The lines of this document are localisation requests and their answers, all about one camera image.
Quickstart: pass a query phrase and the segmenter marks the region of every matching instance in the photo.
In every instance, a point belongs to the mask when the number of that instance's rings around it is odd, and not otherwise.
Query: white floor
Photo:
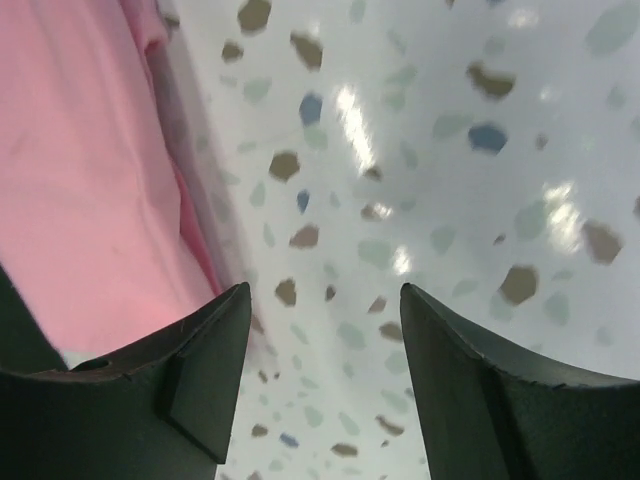
[[[406,281],[640,378],[636,0],[244,1],[161,2],[172,148],[259,320],[219,479],[429,478]]]

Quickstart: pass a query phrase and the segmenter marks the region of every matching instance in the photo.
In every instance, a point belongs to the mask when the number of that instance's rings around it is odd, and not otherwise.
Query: speckled floor
[[[429,478],[405,281],[640,378],[637,1],[244,1],[160,2],[170,142],[255,300],[220,480]]]

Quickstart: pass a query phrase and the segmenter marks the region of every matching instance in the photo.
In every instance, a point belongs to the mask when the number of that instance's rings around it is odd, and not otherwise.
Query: pink cloth
[[[0,262],[49,341],[96,355],[220,293],[165,148],[154,0],[0,2]]]

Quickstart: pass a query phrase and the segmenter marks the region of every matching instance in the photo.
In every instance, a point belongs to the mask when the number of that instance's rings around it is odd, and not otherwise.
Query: pink clothing
[[[154,0],[0,3],[0,263],[49,341],[102,354],[220,293],[165,148]]]

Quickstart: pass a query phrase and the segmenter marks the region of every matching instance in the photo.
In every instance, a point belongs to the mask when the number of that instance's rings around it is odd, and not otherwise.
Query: brown speck
[[[276,297],[287,307],[293,307],[298,299],[295,280],[293,278],[287,278],[281,281],[276,287]]]
[[[536,137],[536,150],[544,150],[544,147],[549,143],[549,137],[547,137],[544,133],[541,133]]]
[[[357,457],[358,449],[353,445],[349,445],[346,443],[336,443],[333,447],[331,447],[331,451],[338,455],[339,457]]]
[[[476,89],[494,100],[500,100],[509,95],[516,83],[515,75],[490,72],[484,68],[482,62],[471,63],[467,67],[467,76]]]
[[[254,329],[258,333],[264,333],[264,328],[262,327],[262,322],[255,315],[251,315],[251,328]]]
[[[238,23],[244,34],[256,34],[267,26],[271,14],[271,2],[248,0],[238,11]]]
[[[530,299],[538,290],[538,272],[533,266],[514,265],[507,273],[500,292],[512,305],[520,305]]]
[[[378,167],[377,165],[365,170],[363,175],[365,178],[368,178],[369,180],[373,180],[375,182],[382,181],[382,170],[380,170],[380,167]]]
[[[602,265],[611,265],[622,250],[622,239],[608,225],[587,220],[582,226],[587,251],[591,259]]]
[[[316,225],[305,225],[289,240],[293,248],[313,248],[318,245],[319,229]]]
[[[394,342],[402,342],[402,329],[397,323],[387,322],[382,325],[379,330],[382,338],[393,340]]]
[[[320,70],[322,66],[322,45],[304,33],[292,32],[290,40],[302,63],[309,70]]]
[[[378,425],[382,427],[382,429],[387,432],[389,435],[393,435],[394,437],[398,437],[404,433],[404,428],[398,425],[394,425],[389,422],[383,415],[378,415],[376,417]]]
[[[362,210],[360,210],[360,216],[363,219],[370,220],[372,222],[379,222],[383,219],[380,210],[370,204],[365,205]]]
[[[387,299],[382,296],[379,296],[373,301],[367,313],[380,313],[384,310],[386,306],[387,306]]]
[[[254,438],[265,437],[269,433],[267,427],[256,423],[251,429],[251,436]]]
[[[325,302],[329,302],[333,300],[333,297],[336,296],[336,288],[333,285],[329,285],[327,290],[324,292],[324,300]]]
[[[290,151],[276,153],[269,167],[269,174],[285,183],[299,171],[298,155]]]
[[[244,49],[232,40],[227,40],[222,47],[222,59],[225,63],[240,60],[244,55]]]
[[[162,15],[162,18],[164,19],[164,23],[167,25],[167,28],[169,30],[173,31],[180,28],[180,19],[175,15],[165,13]]]

